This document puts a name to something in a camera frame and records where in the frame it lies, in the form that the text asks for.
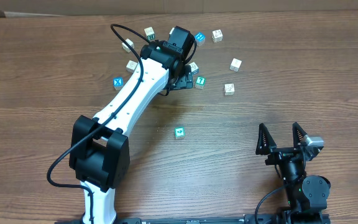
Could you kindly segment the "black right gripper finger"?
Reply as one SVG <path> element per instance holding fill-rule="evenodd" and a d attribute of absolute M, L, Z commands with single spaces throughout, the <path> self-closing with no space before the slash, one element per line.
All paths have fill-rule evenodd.
<path fill-rule="evenodd" d="M 305 144 L 306 138 L 308 134 L 303 128 L 297 123 L 292 124 L 292 132 L 293 132 L 293 147 L 298 147 L 300 145 Z"/>
<path fill-rule="evenodd" d="M 270 135 L 264 123 L 259 124 L 259 133 L 257 146 L 255 150 L 256 155 L 269 155 L 277 148 L 273 137 Z"/>

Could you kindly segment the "green 4 wooden block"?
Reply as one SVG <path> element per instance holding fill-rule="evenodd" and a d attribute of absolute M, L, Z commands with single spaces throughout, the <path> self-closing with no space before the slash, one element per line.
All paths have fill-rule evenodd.
<path fill-rule="evenodd" d="M 183 139 L 185 138 L 185 129 L 184 127 L 176 127 L 174 129 L 175 139 Z"/>

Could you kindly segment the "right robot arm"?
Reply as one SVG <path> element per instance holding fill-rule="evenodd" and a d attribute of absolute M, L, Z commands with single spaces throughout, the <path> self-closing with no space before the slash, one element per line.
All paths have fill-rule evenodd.
<path fill-rule="evenodd" d="M 267 127 L 259 124 L 257 155 L 267 156 L 265 164 L 274 166 L 283 185 L 265 195 L 254 212 L 255 223 L 329 223 L 327 209 L 331 183 L 320 175 L 308 175 L 306 163 L 312 161 L 323 149 L 320 136 L 310 136 L 297 123 L 292 124 L 293 146 L 278 147 Z M 273 215 L 260 216 L 262 203 L 270 196 L 284 190 L 288 207 L 282 207 Z"/>

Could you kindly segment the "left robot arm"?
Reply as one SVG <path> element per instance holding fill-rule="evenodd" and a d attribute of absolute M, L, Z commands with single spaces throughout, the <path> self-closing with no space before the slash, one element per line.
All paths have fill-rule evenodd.
<path fill-rule="evenodd" d="M 129 168 L 131 131 L 156 95 L 193 87 L 188 62 L 195 50 L 194 35 L 178 26 L 168 40 L 148 42 L 135 54 L 138 64 L 115 98 L 92 118 L 76 120 L 69 166 L 85 193 L 79 223 L 115 222 L 115 189 Z"/>

